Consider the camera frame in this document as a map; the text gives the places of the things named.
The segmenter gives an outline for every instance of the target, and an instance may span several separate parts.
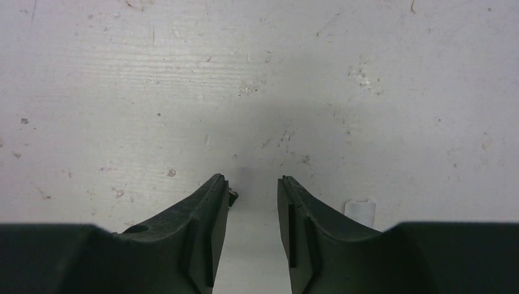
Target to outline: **scratched white surface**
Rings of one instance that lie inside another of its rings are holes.
[[[215,293],[289,293],[284,174],[380,230],[519,221],[519,2],[411,2],[0,2],[0,221],[122,231],[223,173]]]

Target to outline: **debris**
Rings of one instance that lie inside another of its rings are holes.
[[[174,176],[176,176],[176,175],[177,175],[177,171],[176,171],[176,170],[171,169],[171,170],[168,171],[168,176],[169,176],[170,178],[172,178],[172,177],[174,177]]]
[[[231,207],[236,199],[238,199],[239,195],[235,190],[229,188],[229,207]]]
[[[414,1],[415,1],[415,0],[413,0],[413,2],[411,3],[411,12],[414,13],[414,14],[416,14],[416,10],[414,10],[414,8],[413,8],[413,6],[414,6]]]
[[[115,198],[119,199],[119,198],[121,198],[123,195],[124,195],[124,191],[123,191],[123,190],[117,190],[117,191],[116,191],[116,194],[115,194]]]

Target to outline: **dirt spot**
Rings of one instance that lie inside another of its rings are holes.
[[[49,200],[50,198],[52,198],[52,196],[47,195],[45,193],[45,191],[43,191],[40,187],[35,187],[35,188],[36,188],[36,190],[38,190],[38,193],[42,196],[43,200]]]
[[[270,139],[268,139],[267,141],[265,141],[265,142],[261,145],[261,149],[265,149],[265,147],[268,146],[270,142],[271,142]]]
[[[169,176],[170,178],[172,178],[172,177],[174,177],[174,176],[176,176],[176,175],[177,175],[177,171],[176,171],[176,170],[171,169],[171,170],[168,171],[168,176]]]
[[[114,172],[117,171],[116,167],[100,167],[99,170],[101,172]]]

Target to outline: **black plastic part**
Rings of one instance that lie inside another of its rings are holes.
[[[519,225],[404,223],[380,233],[278,181],[293,293],[519,293]]]
[[[0,293],[212,293],[228,206],[228,182],[214,175],[121,234],[0,225]]]

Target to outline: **hole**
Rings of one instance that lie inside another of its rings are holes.
[[[142,233],[149,230],[147,225],[134,225],[133,227],[129,227],[123,234],[133,234],[133,233]]]

